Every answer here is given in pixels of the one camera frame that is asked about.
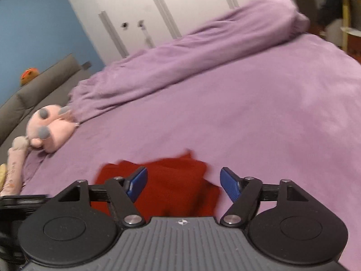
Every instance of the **pink stuffed pig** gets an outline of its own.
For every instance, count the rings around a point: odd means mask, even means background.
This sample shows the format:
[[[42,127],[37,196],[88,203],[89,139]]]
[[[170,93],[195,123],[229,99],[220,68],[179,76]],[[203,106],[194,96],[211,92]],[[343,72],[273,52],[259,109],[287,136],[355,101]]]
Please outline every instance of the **pink stuffed pig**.
[[[26,135],[31,146],[42,146],[47,153],[53,153],[70,138],[78,125],[68,106],[50,105],[33,114],[26,127]]]

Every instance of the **purple blanket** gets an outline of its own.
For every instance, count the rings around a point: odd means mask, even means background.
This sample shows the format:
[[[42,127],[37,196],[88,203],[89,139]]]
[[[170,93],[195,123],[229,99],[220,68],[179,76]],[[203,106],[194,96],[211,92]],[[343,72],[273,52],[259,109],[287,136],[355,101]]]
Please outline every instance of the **purple blanket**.
[[[23,194],[94,181],[104,163],[189,148],[219,184],[230,167],[265,183],[293,179],[349,229],[341,263],[361,266],[361,66],[297,33],[290,0],[253,0],[167,45],[112,64],[72,92],[83,123],[55,154],[33,150]],[[218,217],[229,207],[224,194]]]

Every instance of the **blue wall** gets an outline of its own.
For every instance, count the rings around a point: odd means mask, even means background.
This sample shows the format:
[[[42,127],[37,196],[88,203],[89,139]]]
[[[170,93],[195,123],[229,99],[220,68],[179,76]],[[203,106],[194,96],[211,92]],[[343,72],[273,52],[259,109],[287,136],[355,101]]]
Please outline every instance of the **blue wall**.
[[[0,0],[0,106],[26,69],[42,72],[70,53],[92,73],[104,67],[68,0]]]

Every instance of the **folded red garment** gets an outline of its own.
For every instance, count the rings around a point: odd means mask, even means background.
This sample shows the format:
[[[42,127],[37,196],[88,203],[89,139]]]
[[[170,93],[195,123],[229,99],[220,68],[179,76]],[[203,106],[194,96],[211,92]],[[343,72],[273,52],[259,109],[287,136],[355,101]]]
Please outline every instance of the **folded red garment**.
[[[203,178],[207,165],[193,159],[191,152],[146,164],[128,161],[107,164],[100,171],[96,184],[103,184],[115,176],[127,177],[140,166],[148,170],[148,183],[135,206],[146,220],[152,216],[214,215],[220,189]],[[92,207],[109,213],[106,203],[93,202]]]

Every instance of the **upholstered headboard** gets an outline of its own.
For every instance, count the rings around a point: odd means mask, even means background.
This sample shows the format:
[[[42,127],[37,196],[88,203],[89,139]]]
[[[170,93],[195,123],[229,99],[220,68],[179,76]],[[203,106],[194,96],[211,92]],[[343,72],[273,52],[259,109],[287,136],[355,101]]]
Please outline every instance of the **upholstered headboard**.
[[[0,164],[6,163],[13,139],[25,135],[26,124],[35,111],[52,104],[65,106],[71,89],[89,76],[70,54],[20,88],[0,107]]]

